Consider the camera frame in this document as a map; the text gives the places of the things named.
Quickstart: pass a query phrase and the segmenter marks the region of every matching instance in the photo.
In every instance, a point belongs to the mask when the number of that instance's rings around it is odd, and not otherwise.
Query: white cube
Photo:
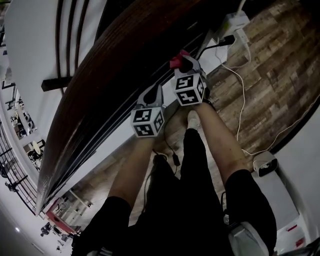
[[[181,106],[199,104],[206,87],[199,73],[184,75],[175,79],[174,94]]]
[[[131,126],[137,137],[156,137],[165,123],[162,107],[134,109]]]

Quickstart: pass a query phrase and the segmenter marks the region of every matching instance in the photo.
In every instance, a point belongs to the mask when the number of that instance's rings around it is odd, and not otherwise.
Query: black sleeve
[[[128,228],[131,207],[122,198],[108,197],[76,240],[72,256],[87,256],[102,247],[113,252]]]
[[[233,173],[225,184],[227,210],[231,222],[248,222],[258,232],[272,255],[277,241],[274,213],[248,170]]]

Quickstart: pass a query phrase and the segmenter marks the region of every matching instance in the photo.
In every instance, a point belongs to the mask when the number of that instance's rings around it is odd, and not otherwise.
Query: gray wall
[[[0,255],[1,256],[42,256],[0,210]]]
[[[320,230],[320,107],[275,157],[313,241]]]

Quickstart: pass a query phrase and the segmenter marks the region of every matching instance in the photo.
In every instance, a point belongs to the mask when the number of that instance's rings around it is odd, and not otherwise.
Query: metal railing
[[[20,167],[10,144],[8,143],[7,136],[4,133],[2,122],[0,121],[0,162],[2,172],[6,175],[10,185],[15,182],[21,181],[27,174]],[[23,201],[25,206],[34,214],[36,212],[37,189],[25,178],[20,184],[16,186],[18,191],[16,194]]]

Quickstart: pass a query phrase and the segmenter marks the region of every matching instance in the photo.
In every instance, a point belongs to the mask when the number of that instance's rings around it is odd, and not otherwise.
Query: wooden floor
[[[249,38],[251,63],[235,69],[242,76],[245,88],[245,108],[241,119],[239,143],[250,153],[267,149],[277,134],[298,120],[320,93],[320,30],[311,15],[296,0],[279,0],[256,16],[245,32]],[[241,66],[248,54],[240,42],[229,49],[227,65]],[[208,75],[212,86],[210,100],[220,117],[236,135],[243,105],[242,85],[230,71],[216,69]],[[170,116],[177,107],[166,110]],[[183,138],[189,108],[180,108],[166,128],[168,143],[183,160]],[[287,132],[281,134],[278,143]],[[215,190],[220,197],[224,187],[217,166],[210,155],[203,131],[199,133],[207,148],[207,160]],[[108,195],[112,181],[121,164],[130,153],[134,138],[108,156],[73,189],[93,202],[78,225],[84,227],[99,210]],[[155,150],[172,155],[163,138]],[[247,155],[252,169],[252,156]],[[130,217],[135,223],[143,207],[140,191]]]

